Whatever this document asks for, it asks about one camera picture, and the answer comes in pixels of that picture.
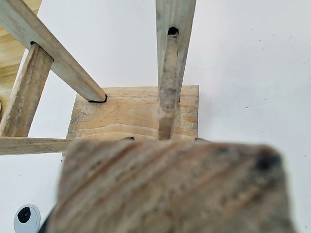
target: drain cover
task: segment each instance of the drain cover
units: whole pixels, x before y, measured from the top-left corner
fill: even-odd
[[[40,227],[40,212],[33,204],[23,205],[14,217],[16,233],[37,233]]]

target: wooden plank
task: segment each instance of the wooden plank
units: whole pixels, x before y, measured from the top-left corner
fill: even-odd
[[[158,87],[105,88],[106,104],[90,104],[77,95],[67,138],[136,140],[158,137]],[[183,86],[172,140],[198,135],[198,86]]]
[[[79,142],[50,233],[294,233],[286,176],[265,145]]]
[[[33,43],[0,123],[0,135],[27,137],[53,59]]]
[[[170,139],[173,132],[177,101],[177,46],[178,32],[174,31],[167,37],[164,69],[159,82],[159,128],[160,140]]]
[[[52,71],[86,100],[104,102],[105,92],[22,0],[0,0],[0,23],[23,46],[39,44],[53,59]]]
[[[163,75],[168,30],[175,27],[178,36],[177,100],[183,82],[196,0],[156,0],[156,35],[159,86]]]
[[[42,154],[66,151],[73,139],[0,137],[0,155]]]

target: light wood panel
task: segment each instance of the light wood panel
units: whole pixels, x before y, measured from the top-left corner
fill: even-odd
[[[105,88],[105,104],[89,103],[77,96],[67,138],[157,138],[158,87]],[[183,86],[176,106],[172,139],[198,134],[198,86]]]
[[[49,233],[294,233],[282,160],[265,145],[79,142]]]
[[[53,58],[37,43],[27,54],[0,123],[0,136],[27,137]]]
[[[0,0],[0,23],[23,46],[40,45],[53,59],[52,71],[87,100],[104,102],[105,92],[22,0]]]
[[[37,14],[41,0],[24,0],[34,14]],[[0,102],[2,110],[0,119],[8,104],[11,91],[15,82],[17,71],[21,58],[24,54],[25,47],[16,41],[0,25]]]
[[[178,94],[184,77],[196,0],[156,0],[156,37],[159,86],[164,68],[168,30],[178,29]]]

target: white floor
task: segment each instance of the white floor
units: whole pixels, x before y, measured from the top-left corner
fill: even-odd
[[[155,0],[43,0],[39,18],[102,87],[157,85]],[[311,232],[311,1],[198,0],[184,84],[199,136],[284,153],[292,215]],[[29,136],[65,138],[75,92],[50,73]],[[0,231],[55,203],[60,154],[0,157]]]

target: wooden rung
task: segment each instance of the wooden rung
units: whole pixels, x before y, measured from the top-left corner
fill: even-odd
[[[188,54],[192,22],[196,0],[156,0],[156,35],[158,79],[164,68],[167,35],[170,28],[178,29],[178,62],[177,62],[177,100],[183,82],[186,59]]]
[[[164,70],[159,86],[158,138],[160,140],[170,139],[174,125],[177,101],[177,40],[178,31],[174,30],[167,37]]]
[[[53,59],[51,70],[83,98],[105,102],[105,92],[62,46],[23,0],[0,0],[0,24],[16,40],[30,49],[39,44]]]
[[[0,155],[65,152],[74,139],[0,137]]]
[[[33,43],[5,109],[0,136],[27,137],[53,59]]]

